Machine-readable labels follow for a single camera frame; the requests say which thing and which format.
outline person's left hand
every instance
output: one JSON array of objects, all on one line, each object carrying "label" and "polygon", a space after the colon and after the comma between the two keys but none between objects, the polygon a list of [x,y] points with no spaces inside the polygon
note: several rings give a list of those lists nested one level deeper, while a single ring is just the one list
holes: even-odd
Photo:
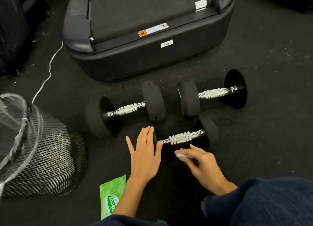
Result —
[{"label": "person's left hand", "polygon": [[130,138],[126,136],[126,142],[131,153],[130,177],[143,181],[144,184],[155,177],[161,162],[162,141],[158,141],[156,144],[154,154],[153,131],[154,128],[150,126],[141,129],[137,139],[136,151]]}]

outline dumbbell handle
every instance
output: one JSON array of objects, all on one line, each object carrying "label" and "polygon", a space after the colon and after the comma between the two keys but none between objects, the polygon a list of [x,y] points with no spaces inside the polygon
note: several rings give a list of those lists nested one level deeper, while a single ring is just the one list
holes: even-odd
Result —
[{"label": "dumbbell handle", "polygon": [[211,99],[216,97],[223,97],[229,94],[237,93],[238,88],[236,86],[232,86],[230,88],[217,88],[212,90],[204,91],[203,93],[198,93],[199,99]]},{"label": "dumbbell handle", "polygon": [[146,107],[145,102],[139,102],[139,103],[133,103],[127,106],[122,106],[119,109],[115,111],[108,111],[108,116],[109,117],[114,117],[116,115],[126,115],[132,112],[137,111],[140,108]]},{"label": "dumbbell handle", "polygon": [[181,134],[176,134],[173,136],[168,137],[168,139],[162,140],[162,144],[169,144],[171,145],[176,145],[176,144],[181,144],[185,142],[190,142],[191,140],[198,138],[200,136],[205,135],[204,129],[195,131],[195,132],[184,132]]}]

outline dark blue clothing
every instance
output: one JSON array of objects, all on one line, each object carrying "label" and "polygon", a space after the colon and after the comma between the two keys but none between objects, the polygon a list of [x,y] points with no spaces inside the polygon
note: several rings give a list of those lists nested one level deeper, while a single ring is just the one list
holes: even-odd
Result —
[{"label": "dark blue clothing", "polygon": [[[221,226],[310,226],[313,225],[313,181],[295,177],[273,180],[248,179],[223,196],[207,196],[203,214]],[[111,215],[92,226],[164,226]]]}]

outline black dumbbell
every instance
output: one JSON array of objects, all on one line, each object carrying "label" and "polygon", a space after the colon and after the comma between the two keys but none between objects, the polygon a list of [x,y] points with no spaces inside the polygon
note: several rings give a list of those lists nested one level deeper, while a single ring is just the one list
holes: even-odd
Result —
[{"label": "black dumbbell", "polygon": [[259,91],[258,78],[250,68],[230,70],[225,77],[224,88],[217,88],[198,93],[195,82],[191,79],[180,81],[177,90],[180,109],[183,116],[197,117],[200,114],[200,99],[212,99],[225,96],[226,102],[236,109],[251,105]]},{"label": "black dumbbell", "polygon": [[121,115],[126,115],[146,108],[153,123],[165,120],[166,109],[159,85],[152,81],[141,83],[143,102],[133,103],[115,109],[111,101],[106,96],[100,96],[89,102],[86,107],[85,118],[89,129],[97,137],[115,135],[119,131],[119,119]]},{"label": "black dumbbell", "polygon": [[[176,134],[173,136],[169,136],[167,139],[162,140],[162,144],[171,144],[177,145],[181,143],[190,142],[193,139],[204,137],[207,138],[209,142],[209,146],[213,146],[219,143],[220,136],[218,132],[218,127],[216,126],[214,120],[209,116],[200,115],[196,118],[196,129],[195,132],[184,132],[180,134]],[[158,142],[155,133],[153,134],[153,143],[156,145]]]}]

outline green oval logo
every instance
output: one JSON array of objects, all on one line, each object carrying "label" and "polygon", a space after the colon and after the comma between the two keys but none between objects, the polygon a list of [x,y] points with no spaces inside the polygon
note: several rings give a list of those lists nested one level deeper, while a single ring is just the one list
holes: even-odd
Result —
[{"label": "green oval logo", "polygon": [[108,209],[110,211],[110,214],[112,214],[118,203],[118,198],[115,195],[108,195],[106,199],[108,203]]}]

